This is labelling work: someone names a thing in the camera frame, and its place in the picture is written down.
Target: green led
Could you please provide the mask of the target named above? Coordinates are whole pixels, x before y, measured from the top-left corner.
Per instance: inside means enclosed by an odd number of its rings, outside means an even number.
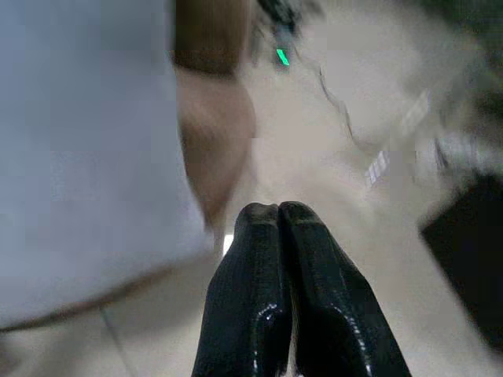
[[[288,61],[287,57],[285,56],[285,52],[282,49],[276,49],[277,55],[281,59],[281,63],[283,65],[290,65],[290,62]]]

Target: glossy black surface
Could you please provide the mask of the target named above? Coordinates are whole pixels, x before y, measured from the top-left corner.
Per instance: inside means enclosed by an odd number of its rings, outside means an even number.
[[[291,298],[278,208],[253,203],[210,282],[193,376],[269,377],[286,369]]]
[[[371,287],[319,217],[280,205],[294,287],[296,366],[305,377],[399,377],[409,369]]]

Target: white tiled floor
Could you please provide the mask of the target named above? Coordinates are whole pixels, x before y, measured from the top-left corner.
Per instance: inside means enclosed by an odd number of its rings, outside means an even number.
[[[335,3],[326,22],[306,28],[299,51],[325,69],[361,141],[384,141],[423,89],[445,81],[476,51],[469,39],[391,2]],[[501,359],[486,349],[417,233],[417,221],[449,193],[419,187],[407,175],[369,191],[363,173],[376,150],[351,143],[314,72],[294,59],[291,73],[278,75],[270,56],[265,50],[257,68],[244,68],[259,134],[225,232],[250,202],[309,204],[373,286],[414,376],[503,375]],[[217,262],[214,256],[186,266],[108,309],[125,356],[95,313],[3,339],[0,346],[18,361],[5,375],[129,376],[121,357],[136,375],[190,375]]]

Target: white cloth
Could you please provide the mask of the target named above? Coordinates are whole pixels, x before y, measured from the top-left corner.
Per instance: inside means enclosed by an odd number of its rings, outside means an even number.
[[[208,246],[164,6],[0,2],[0,328]]]

